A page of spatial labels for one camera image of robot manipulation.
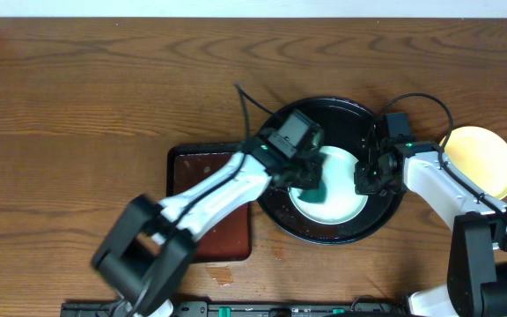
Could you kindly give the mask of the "light green plate back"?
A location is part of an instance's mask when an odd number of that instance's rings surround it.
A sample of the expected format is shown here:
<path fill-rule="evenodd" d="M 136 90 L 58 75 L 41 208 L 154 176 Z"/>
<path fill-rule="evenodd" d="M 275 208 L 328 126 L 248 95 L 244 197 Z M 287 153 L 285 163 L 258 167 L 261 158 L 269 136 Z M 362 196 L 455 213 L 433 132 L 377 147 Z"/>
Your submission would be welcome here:
<path fill-rule="evenodd" d="M 290 188 L 289 197 L 293 205 L 306 218 L 322 225 L 338 225 L 356 217 L 367 204 L 368 196 L 355 191 L 354 172 L 358 159 L 348 151 L 334 146 L 323 146 L 320 153 L 325 161 L 321 180 L 327 186 L 324 203 L 305 203 L 298 200 L 303 190 Z"/>

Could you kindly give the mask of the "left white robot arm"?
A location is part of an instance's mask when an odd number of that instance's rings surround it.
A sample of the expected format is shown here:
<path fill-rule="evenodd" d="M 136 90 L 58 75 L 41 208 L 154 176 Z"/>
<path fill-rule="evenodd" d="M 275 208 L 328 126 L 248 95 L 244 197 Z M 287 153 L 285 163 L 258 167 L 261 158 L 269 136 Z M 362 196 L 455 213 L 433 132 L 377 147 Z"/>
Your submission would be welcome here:
<path fill-rule="evenodd" d="M 91 260 L 121 297 L 113 315 L 170 315 L 170 297 L 203 236 L 272 185 L 316 188 L 321 146 L 319 141 L 292 144 L 288 138 L 256 136 L 190 189 L 157 203 L 146 195 L 130 201 Z"/>

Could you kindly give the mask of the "yellow plate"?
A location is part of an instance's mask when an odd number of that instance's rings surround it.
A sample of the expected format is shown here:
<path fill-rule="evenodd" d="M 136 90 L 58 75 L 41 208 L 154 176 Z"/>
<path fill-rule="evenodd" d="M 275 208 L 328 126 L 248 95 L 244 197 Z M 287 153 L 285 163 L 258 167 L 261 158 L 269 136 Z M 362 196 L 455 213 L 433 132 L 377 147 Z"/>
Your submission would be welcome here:
<path fill-rule="evenodd" d="M 507 196 L 507 143 L 495 132 L 476 126 L 457 128 L 445 153 L 486 193 L 500 200 Z"/>

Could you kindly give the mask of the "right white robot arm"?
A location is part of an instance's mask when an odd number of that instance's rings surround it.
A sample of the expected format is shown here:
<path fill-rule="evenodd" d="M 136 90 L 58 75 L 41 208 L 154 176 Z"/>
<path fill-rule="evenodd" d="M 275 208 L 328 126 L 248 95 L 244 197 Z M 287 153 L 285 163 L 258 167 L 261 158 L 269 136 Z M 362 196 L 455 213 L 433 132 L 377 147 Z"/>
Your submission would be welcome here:
<path fill-rule="evenodd" d="M 483 192 L 432 142 L 368 139 L 356 192 L 418 194 L 452 231 L 445 284 L 408 297 L 418 316 L 507 316 L 507 203 Z"/>

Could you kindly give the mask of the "green yellow sponge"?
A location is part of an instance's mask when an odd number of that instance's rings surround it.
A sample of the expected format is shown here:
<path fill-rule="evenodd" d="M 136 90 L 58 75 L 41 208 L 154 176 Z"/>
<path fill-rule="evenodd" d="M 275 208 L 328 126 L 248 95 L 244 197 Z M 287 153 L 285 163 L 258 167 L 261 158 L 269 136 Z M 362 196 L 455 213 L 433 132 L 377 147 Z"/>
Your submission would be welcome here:
<path fill-rule="evenodd" d="M 327 199 L 327 186 L 320 181 L 316 188 L 303 189 L 298 194 L 298 200 L 305 203 L 324 203 Z"/>

